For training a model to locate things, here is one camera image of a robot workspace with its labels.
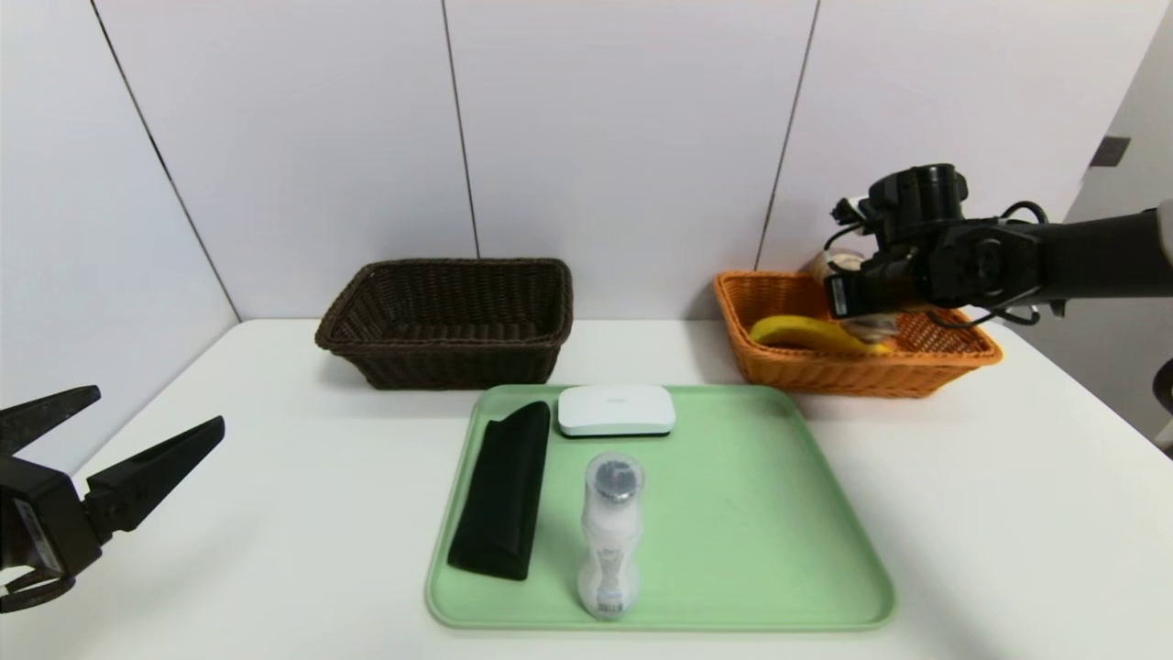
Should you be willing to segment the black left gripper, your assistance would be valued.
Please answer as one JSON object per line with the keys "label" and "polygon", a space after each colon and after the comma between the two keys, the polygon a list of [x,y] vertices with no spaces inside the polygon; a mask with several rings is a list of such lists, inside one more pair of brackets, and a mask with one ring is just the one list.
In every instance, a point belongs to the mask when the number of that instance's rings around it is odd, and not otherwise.
{"label": "black left gripper", "polygon": [[16,458],[101,397],[99,386],[77,386],[1,410],[4,569],[79,576],[101,558],[113,535],[137,530],[224,438],[224,419],[209,419],[93,472],[84,496],[67,472]]}

